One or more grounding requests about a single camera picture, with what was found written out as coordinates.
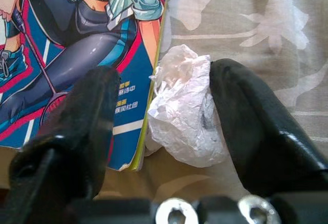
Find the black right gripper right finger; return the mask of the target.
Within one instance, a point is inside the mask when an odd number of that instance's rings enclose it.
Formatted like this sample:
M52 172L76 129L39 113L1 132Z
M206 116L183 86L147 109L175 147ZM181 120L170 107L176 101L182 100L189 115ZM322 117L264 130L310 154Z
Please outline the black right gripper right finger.
M259 196L326 191L327 159L271 88L228 58L211 63L210 90L243 187Z

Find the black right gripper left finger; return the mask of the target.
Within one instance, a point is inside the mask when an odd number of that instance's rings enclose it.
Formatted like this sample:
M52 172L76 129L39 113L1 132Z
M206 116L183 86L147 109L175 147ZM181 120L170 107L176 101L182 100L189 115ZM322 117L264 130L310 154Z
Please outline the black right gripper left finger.
M66 182L69 193L95 197L104 182L119 85L119 73L109 66L97 66L79 79L37 135L14 156L10 183L24 168L33 172L43 154L53 149L65 160L60 180Z

